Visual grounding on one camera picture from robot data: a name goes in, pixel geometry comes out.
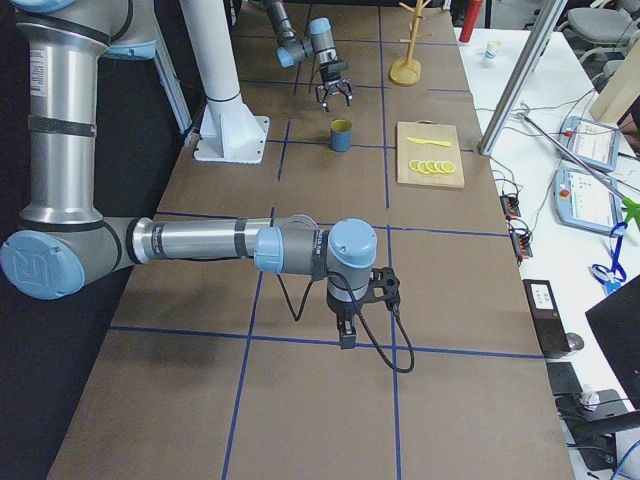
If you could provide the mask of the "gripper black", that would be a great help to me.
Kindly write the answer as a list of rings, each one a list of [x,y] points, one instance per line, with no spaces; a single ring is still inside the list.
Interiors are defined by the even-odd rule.
[[[362,303],[359,300],[353,302],[341,301],[334,297],[327,298],[330,310],[336,315],[337,330],[339,333],[339,346],[341,349],[353,348],[357,334],[352,324]]]
[[[327,62],[320,66],[322,85],[315,87],[315,95],[317,102],[325,111],[329,110],[330,93],[335,89],[344,96],[346,105],[351,106],[353,100],[351,80],[342,76],[347,69],[347,62]]]

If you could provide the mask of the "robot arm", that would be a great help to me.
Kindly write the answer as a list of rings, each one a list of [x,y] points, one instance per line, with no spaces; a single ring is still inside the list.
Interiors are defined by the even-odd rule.
[[[179,138],[158,76],[147,62],[99,64],[97,208],[111,216],[164,213],[170,219],[307,213],[320,222],[361,217],[380,223],[386,173],[376,93],[378,50],[340,40],[350,57],[356,145],[328,147],[328,119],[306,87],[307,70],[283,73],[243,13],[232,43],[249,104],[274,121],[259,166],[180,159]],[[237,336],[249,327],[257,271],[241,261],[158,262],[114,273],[55,301],[1,286],[4,356],[85,355],[115,322],[134,330],[209,331]]]
[[[328,18],[319,17],[308,26],[308,36],[299,36],[282,1],[260,1],[276,35],[278,61],[283,68],[293,67],[306,59],[314,58],[319,67],[321,83],[315,87],[316,101],[329,111],[329,98],[342,95],[346,105],[353,100],[351,79],[342,74],[348,69],[335,47],[332,26]]]

